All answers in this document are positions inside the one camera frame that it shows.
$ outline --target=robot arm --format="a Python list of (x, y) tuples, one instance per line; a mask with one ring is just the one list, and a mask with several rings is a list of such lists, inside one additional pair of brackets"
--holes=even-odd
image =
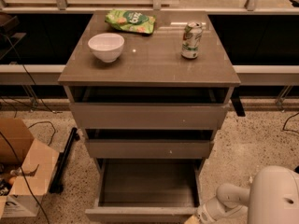
[(269, 166), (256, 175), (251, 190), (223, 184), (214, 198), (198, 207), (197, 216), (208, 224), (239, 217), (248, 209), (248, 224), (298, 224), (299, 174)]

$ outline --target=bowl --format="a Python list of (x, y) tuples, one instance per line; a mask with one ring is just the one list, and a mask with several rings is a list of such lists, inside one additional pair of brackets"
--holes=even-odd
[(122, 53), (124, 39), (118, 34), (99, 34), (88, 41), (88, 46), (95, 57), (104, 63), (114, 62)]

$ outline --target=chip bag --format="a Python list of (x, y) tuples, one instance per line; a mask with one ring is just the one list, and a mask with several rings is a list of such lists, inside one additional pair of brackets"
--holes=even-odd
[(117, 30), (140, 34), (152, 34), (155, 21), (155, 17), (140, 12), (115, 9), (109, 11), (105, 18), (105, 22)]

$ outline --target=speckled floor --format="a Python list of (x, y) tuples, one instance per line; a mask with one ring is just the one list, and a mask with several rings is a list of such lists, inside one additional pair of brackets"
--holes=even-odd
[[(51, 147), (63, 151), (68, 135), (76, 126), (67, 103), (53, 106), (63, 113), (49, 111), (20, 111), (24, 107), (0, 101), (0, 118), (23, 119), (27, 126), (39, 121), (51, 121), (56, 129)], [(230, 111), (217, 133), (211, 156), (200, 174), (202, 200), (213, 197), (215, 189), (223, 182), (230, 182), (248, 188), (249, 179), (267, 165), (279, 165), (294, 169), (299, 165), (299, 134), (283, 132), (286, 119), (299, 111), (299, 101), (286, 100), (285, 112), (280, 112), (274, 100), (242, 100), (246, 109), (245, 117), (238, 117)], [(299, 131), (299, 116), (290, 119), (288, 129)], [(34, 137), (48, 143), (52, 134), (49, 124), (39, 124), (30, 129)], [(84, 210), (92, 208), (96, 197), (99, 174), (83, 145), (83, 138), (72, 146), (69, 162), (64, 171), (64, 191), (61, 194), (47, 194), (42, 202), (50, 223), (93, 223), (86, 218)], [(44, 224), (42, 212), (37, 217), (2, 218), (1, 224)], [(219, 224), (245, 224), (246, 216), (235, 219), (222, 219)]]

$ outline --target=can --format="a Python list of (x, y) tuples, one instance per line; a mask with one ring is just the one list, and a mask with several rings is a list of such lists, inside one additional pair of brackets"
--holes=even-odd
[(198, 56), (198, 45), (202, 37), (202, 23), (189, 21), (185, 27), (181, 55), (185, 58), (194, 59)]

